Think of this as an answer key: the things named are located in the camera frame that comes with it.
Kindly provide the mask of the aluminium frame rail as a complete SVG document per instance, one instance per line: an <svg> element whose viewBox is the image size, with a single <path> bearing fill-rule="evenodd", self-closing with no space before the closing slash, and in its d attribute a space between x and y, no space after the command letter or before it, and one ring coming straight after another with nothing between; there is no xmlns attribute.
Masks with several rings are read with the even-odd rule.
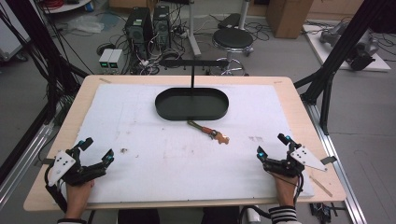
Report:
<svg viewBox="0 0 396 224"><path fill-rule="evenodd" d="M54 129L52 124L42 125L27 141L21 156L13 164L5 180L0 184L0 211L5 207L10 196L21 183L29 167L33 164L40 149L45 145Z"/></svg>
<svg viewBox="0 0 396 224"><path fill-rule="evenodd" d="M335 172L337 173L341 185L343 186L343 189L346 193L346 199L344 200L344 204L351 219L351 222L353 224L368 224L365 215L361 210L361 206L354 193L354 190L349 183L343 164L341 163L337 151L332 143L332 139L330 138L329 135L325 134L325 132L322 130L322 128L319 125L320 113L318 111L318 108L315 105L304 105L304 107L308 113L308 116L311 118L311 121L318 134L318 138L322 143L322 145L324 146L324 150L326 154L330 157L334 156L337 159L337 161L334 162L332 166Z"/></svg>

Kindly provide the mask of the thin wooden stick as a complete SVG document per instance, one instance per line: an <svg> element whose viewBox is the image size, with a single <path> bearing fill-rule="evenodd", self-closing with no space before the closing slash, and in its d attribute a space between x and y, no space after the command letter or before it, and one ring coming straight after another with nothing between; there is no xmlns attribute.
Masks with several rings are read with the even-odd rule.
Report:
<svg viewBox="0 0 396 224"><path fill-rule="evenodd" d="M312 175L310 175L309 178L310 178L319 188L321 188L326 194L328 194L329 197L332 197L332 196L333 196L333 194L332 194L324 185L322 185L317 179L315 179Z"/></svg>

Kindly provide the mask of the black metal frame post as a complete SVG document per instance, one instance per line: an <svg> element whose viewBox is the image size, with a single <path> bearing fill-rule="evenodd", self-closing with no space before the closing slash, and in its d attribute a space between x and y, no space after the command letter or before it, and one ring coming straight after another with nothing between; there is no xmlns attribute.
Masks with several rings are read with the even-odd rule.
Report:
<svg viewBox="0 0 396 224"><path fill-rule="evenodd" d="M48 124L56 116L57 105L71 103L76 96L80 88L77 76L85 78L89 74L71 64L61 54L29 0L5 1L30 37L32 45L26 41L1 9L0 19L27 50L40 75L48 82L46 89L48 102L44 112L44 123Z"/></svg>
<svg viewBox="0 0 396 224"><path fill-rule="evenodd" d="M294 83L296 89L309 84L307 90L301 94L302 101L308 105L314 105L322 94L319 127L326 135L329 134L328 117L333 78L348 53L352 51L370 24L390 2L391 0L364 0L323 65L312 75Z"/></svg>

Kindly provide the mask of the black key rack with tray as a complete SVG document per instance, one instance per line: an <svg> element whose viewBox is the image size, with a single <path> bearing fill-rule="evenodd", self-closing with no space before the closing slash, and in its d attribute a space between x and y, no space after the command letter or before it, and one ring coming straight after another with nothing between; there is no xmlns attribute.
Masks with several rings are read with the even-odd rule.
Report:
<svg viewBox="0 0 396 224"><path fill-rule="evenodd" d="M191 85L170 88L156 96L157 114L167 120L216 120L224 117L229 108L228 96L218 89L194 86L196 66L226 67L227 61L161 60L164 67L190 66Z"/></svg>

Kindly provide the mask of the white round table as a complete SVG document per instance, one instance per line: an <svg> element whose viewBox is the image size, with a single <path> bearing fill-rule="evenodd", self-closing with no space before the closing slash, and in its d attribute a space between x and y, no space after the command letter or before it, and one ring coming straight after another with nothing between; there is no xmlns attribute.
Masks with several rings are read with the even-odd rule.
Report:
<svg viewBox="0 0 396 224"><path fill-rule="evenodd" d="M46 13L62 13L66 11L71 11L74 9L83 8L85 11L93 12L94 11L94 3L92 0L78 0L75 4L69 4L66 0L64 3L59 7L44 7L44 11Z"/></svg>

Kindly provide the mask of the clear plastic bag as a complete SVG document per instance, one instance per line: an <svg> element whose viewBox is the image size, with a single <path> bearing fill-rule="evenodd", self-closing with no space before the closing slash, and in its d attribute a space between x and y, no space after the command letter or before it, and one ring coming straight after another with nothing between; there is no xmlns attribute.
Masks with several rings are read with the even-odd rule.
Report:
<svg viewBox="0 0 396 224"><path fill-rule="evenodd" d="M91 34L100 34L105 25L99 22L96 16L83 15L69 21L68 28L70 30L79 30Z"/></svg>

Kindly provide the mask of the person's left hand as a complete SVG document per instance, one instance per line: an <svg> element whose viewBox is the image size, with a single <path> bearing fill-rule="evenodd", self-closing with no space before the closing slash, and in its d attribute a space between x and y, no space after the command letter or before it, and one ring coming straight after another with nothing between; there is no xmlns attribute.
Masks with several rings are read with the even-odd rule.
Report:
<svg viewBox="0 0 396 224"><path fill-rule="evenodd" d="M91 195L94 181L91 180L80 186L66 186L67 210L65 218L80 219L87 207L88 199Z"/></svg>

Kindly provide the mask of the white power supply unit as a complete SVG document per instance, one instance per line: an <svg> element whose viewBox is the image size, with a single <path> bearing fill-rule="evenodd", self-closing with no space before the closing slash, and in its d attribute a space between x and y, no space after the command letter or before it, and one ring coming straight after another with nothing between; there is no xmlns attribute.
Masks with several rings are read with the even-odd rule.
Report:
<svg viewBox="0 0 396 224"><path fill-rule="evenodd" d="M113 53L113 49L105 49L99 59L99 64L104 74L107 74L109 71L109 59Z"/></svg>
<svg viewBox="0 0 396 224"><path fill-rule="evenodd" d="M120 74L124 66L124 55L121 49L114 49L108 60L109 73Z"/></svg>

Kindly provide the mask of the white table mat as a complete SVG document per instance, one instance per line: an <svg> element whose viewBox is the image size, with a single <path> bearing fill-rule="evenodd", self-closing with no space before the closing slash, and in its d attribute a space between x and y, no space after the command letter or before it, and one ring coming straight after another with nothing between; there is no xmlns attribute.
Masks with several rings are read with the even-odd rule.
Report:
<svg viewBox="0 0 396 224"><path fill-rule="evenodd" d="M197 202L275 197L275 181L257 158L262 147L282 160L290 134L281 103L269 85L222 85L227 114L204 125L229 137L220 144L185 121L161 118L154 105L163 85L102 84L79 129L92 138L82 164L109 151L114 161L95 181L90 203Z"/></svg>

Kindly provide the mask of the white board with robot parts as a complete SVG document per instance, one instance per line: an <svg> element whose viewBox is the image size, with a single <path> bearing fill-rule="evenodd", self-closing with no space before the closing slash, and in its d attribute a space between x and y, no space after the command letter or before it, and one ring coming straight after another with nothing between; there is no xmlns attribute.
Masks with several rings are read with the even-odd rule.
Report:
<svg viewBox="0 0 396 224"><path fill-rule="evenodd" d="M341 69L353 71L387 72L390 67L376 54L376 42L366 33L353 37L355 43L347 43L350 32L346 23L339 23L332 29L320 29L315 25L304 25L304 33L315 50L321 63L326 63L332 54L338 54L346 47L345 59Z"/></svg>

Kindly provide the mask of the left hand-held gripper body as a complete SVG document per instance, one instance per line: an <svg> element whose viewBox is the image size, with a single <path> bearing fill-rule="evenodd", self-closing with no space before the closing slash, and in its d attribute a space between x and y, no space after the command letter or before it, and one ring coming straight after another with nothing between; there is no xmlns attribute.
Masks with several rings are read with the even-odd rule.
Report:
<svg viewBox="0 0 396 224"><path fill-rule="evenodd" d="M81 150L82 147L60 150L45 172L45 188L63 212L67 211L67 202L62 183L80 186L106 174L107 155L96 164L83 166L79 159Z"/></svg>

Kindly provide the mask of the keychain with orange strap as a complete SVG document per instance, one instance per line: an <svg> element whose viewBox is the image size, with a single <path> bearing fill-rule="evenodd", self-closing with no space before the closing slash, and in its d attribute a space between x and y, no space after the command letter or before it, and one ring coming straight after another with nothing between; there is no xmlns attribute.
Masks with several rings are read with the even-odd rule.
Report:
<svg viewBox="0 0 396 224"><path fill-rule="evenodd" d="M228 136L224 135L223 133L217 130L208 128L206 126L201 126L193 120L188 120L187 123L191 127L194 127L195 129L201 131L202 133L206 133L212 140L216 140L220 145L221 144L228 145L230 142L230 138Z"/></svg>

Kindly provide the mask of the person's dark legs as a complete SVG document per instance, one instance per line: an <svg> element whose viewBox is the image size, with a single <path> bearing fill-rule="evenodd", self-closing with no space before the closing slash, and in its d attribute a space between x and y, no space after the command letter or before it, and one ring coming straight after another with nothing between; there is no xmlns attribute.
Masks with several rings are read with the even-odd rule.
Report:
<svg viewBox="0 0 396 224"><path fill-rule="evenodd" d="M117 224L238 224L239 207L202 209L125 209L118 211Z"/></svg>

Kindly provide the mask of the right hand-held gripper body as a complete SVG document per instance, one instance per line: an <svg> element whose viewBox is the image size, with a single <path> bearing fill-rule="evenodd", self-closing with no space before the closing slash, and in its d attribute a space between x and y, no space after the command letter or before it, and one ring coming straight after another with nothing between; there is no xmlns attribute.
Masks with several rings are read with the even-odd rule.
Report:
<svg viewBox="0 0 396 224"><path fill-rule="evenodd" d="M263 153L263 169L270 173L295 177L300 175L306 166L323 172L327 171L322 161L305 146L289 150L284 160L271 159Z"/></svg>

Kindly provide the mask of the brown cardboard box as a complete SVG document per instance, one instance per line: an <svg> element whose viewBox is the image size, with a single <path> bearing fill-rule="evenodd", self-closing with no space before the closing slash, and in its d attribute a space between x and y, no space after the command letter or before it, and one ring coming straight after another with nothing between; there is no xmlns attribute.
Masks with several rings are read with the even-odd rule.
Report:
<svg viewBox="0 0 396 224"><path fill-rule="evenodd" d="M314 0L270 0L266 21L275 38L295 39Z"/></svg>

